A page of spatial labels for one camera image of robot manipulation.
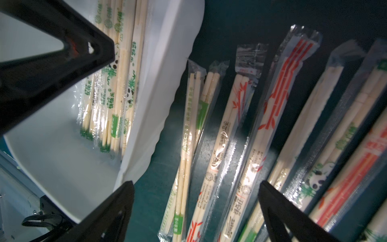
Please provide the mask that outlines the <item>chopsticks pair twelfth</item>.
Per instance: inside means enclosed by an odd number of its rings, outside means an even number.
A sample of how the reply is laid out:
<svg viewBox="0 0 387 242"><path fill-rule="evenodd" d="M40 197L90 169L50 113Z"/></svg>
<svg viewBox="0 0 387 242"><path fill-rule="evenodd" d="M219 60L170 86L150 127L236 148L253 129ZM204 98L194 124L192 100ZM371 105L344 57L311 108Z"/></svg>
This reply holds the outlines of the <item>chopsticks pair twelfth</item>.
<svg viewBox="0 0 387 242"><path fill-rule="evenodd" d="M224 77L229 67L229 61L226 60L223 62L219 62L216 60L210 64L210 67L208 70L203 68L202 66L200 67L203 69L202 75L201 75L201 80L202 80L201 95L200 95L200 101L198 105L196 145L195 145L195 151L193 154L193 159L191 164L191 171L192 171L192 166L193 166L195 154L197 151L197 147L199 145L199 142L204 130L204 126L207 121L208 113L210 112L210 109L213 107L213 105L216 103L217 91L219 90L221 86L221 80ZM174 220L175 205L176 205L178 173L179 173L179 168L176 173L176 177L173 182L173 185L169 194L168 202L164 211L162 223L158 231L158 239L161 242L173 242L172 229L173 229L173 220Z"/></svg>

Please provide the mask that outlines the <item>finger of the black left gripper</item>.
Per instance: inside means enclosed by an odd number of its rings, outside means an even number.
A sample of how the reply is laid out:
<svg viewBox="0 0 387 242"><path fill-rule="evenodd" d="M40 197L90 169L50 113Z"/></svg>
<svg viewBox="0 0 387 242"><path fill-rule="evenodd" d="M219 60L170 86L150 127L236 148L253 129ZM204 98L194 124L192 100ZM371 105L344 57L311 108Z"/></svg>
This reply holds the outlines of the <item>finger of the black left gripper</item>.
<svg viewBox="0 0 387 242"><path fill-rule="evenodd" d="M1 12L64 45L1 63L1 134L114 60L112 39L64 1L1 1Z"/></svg>

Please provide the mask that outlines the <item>white plastic storage box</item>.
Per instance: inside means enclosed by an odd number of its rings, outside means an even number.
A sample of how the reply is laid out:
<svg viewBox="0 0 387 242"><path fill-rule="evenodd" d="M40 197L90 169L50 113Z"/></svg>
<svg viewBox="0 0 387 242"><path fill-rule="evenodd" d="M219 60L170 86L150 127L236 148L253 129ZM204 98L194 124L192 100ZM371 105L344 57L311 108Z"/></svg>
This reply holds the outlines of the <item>white plastic storage box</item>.
<svg viewBox="0 0 387 242"><path fill-rule="evenodd" d="M203 22L204 1L150 1L149 5L139 106L118 167L80 136L76 125L80 83L5 135L1 153L76 223L110 196L119 182L136 182L147 170Z"/></svg>

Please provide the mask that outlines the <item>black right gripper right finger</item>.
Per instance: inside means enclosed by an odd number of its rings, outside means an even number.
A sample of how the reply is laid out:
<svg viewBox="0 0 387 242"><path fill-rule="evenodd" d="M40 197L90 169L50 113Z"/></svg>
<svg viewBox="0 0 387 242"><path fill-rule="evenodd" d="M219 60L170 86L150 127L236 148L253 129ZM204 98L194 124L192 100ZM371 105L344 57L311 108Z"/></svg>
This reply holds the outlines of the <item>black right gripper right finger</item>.
<svg viewBox="0 0 387 242"><path fill-rule="evenodd" d="M266 180L260 184L258 199L272 242L290 242L290 235L295 236L300 242L338 241Z"/></svg>

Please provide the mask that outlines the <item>chopsticks pair thirteenth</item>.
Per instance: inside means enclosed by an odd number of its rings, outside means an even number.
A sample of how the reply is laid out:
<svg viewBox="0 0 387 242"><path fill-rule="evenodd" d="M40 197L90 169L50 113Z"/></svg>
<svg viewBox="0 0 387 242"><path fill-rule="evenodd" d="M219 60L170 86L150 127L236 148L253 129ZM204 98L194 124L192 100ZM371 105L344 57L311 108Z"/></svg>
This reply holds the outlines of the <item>chopsticks pair thirteenth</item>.
<svg viewBox="0 0 387 242"><path fill-rule="evenodd" d="M188 60L188 81L184 109L180 166L172 229L172 240L174 242L182 242L184 240L184 225L186 221L191 164L196 145L197 116L201 95L202 71L203 69L197 63Z"/></svg>

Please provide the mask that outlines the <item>chopsticks pair eleventh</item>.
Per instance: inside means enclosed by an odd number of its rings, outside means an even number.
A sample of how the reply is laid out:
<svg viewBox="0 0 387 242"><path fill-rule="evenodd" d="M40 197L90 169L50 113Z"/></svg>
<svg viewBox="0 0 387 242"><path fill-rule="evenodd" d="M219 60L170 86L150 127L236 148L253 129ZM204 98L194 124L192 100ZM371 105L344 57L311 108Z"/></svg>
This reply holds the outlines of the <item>chopsticks pair eleventh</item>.
<svg viewBox="0 0 387 242"><path fill-rule="evenodd" d="M294 80L303 62L320 47L322 34L305 26L292 25L280 44L267 76L268 88L257 113L243 167L228 198L224 219L216 240L235 239L241 220L262 171L281 120Z"/></svg>

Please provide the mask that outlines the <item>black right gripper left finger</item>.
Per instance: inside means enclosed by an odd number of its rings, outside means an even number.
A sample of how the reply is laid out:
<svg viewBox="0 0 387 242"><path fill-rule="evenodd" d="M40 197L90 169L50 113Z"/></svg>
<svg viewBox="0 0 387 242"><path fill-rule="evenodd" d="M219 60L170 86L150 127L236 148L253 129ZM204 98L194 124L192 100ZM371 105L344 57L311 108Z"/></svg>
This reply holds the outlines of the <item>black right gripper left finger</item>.
<svg viewBox="0 0 387 242"><path fill-rule="evenodd" d="M57 242L123 242L126 238L135 188L124 182L80 224L59 237Z"/></svg>

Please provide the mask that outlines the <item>chopsticks red print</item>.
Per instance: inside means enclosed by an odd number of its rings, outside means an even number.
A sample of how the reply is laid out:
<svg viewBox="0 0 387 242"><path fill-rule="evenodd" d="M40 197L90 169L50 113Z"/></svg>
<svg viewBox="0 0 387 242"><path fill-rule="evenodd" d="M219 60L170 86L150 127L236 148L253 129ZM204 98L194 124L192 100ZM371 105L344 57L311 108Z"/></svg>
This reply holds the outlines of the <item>chopsticks red print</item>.
<svg viewBox="0 0 387 242"><path fill-rule="evenodd" d="M210 210L225 173L226 155L242 117L247 112L255 87L262 75L269 46L265 43L241 44L235 58L235 78L220 123L202 187L197 199L186 241L199 242L204 237Z"/></svg>

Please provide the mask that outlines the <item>chopsticks pair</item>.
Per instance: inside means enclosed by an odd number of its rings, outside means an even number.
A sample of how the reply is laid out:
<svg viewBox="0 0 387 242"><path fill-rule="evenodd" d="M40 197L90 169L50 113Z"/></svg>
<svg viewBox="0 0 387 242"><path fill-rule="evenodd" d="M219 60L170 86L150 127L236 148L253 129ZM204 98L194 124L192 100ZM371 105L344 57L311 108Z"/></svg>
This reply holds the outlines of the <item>chopsticks pair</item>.
<svg viewBox="0 0 387 242"><path fill-rule="evenodd" d="M337 168L343 152L364 129L364 121L382 99L386 87L387 42L377 39L308 155L296 160L282 187L270 181L272 170L268 182L308 217L331 185L331 173ZM335 216L324 229L331 228Z"/></svg>
<svg viewBox="0 0 387 242"><path fill-rule="evenodd" d="M325 227L349 199L386 148L387 111L384 110L309 214L309 218L320 227Z"/></svg>
<svg viewBox="0 0 387 242"><path fill-rule="evenodd" d="M286 181L290 170L293 168L335 88L345 64L364 56L364 50L354 39L341 44L331 52L326 69L306 101L276 160L276 165L270 176L270 181L274 182L275 185L282 187ZM259 172L263 168L264 159L263 156L257 157L252 154L249 155L248 163L243 171L236 191L235 205L241 207L241 212L237 213L234 208L233 215L231 216L231 220L236 225L239 225L240 220L243 218L246 206L251 198L251 192L257 184Z"/></svg>
<svg viewBox="0 0 387 242"><path fill-rule="evenodd" d="M357 242L387 241L387 200L378 209L370 223L361 233Z"/></svg>

